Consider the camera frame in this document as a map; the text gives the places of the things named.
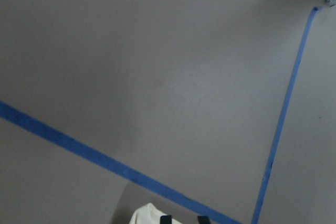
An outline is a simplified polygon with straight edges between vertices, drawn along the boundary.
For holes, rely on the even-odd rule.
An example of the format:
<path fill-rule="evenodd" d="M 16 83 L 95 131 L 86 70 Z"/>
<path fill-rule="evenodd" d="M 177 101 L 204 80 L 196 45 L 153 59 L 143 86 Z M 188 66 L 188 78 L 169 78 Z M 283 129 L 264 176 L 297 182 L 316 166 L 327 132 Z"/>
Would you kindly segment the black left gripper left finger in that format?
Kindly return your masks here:
<path fill-rule="evenodd" d="M 171 215 L 161 216 L 160 224 L 172 224 L 172 216 Z"/>

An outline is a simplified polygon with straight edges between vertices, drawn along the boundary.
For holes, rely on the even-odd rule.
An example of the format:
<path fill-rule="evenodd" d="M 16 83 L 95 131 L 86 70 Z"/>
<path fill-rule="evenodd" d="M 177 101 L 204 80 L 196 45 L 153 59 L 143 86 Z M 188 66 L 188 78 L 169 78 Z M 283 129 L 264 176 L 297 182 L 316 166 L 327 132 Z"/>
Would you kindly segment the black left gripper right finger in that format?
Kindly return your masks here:
<path fill-rule="evenodd" d="M 208 224 L 208 216 L 197 216 L 198 224 Z"/>

